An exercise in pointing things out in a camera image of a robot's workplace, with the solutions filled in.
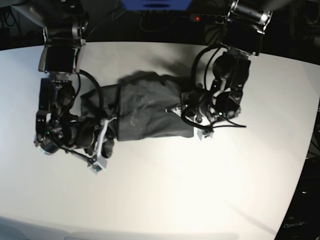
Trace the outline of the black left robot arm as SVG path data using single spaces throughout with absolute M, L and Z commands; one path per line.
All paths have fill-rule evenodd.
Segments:
M 251 61 L 259 56 L 262 39 L 273 12 L 288 5 L 288 0 L 233 0 L 230 4 L 219 42 L 207 46 L 195 57 L 190 78 L 196 81 L 197 68 L 202 56 L 210 51 L 225 51 L 219 57 L 210 57 L 214 79 L 210 87 L 194 86 L 183 96 L 180 118 L 187 125 L 212 133 L 217 128 L 242 128 L 232 122 L 241 112 L 243 88 Z

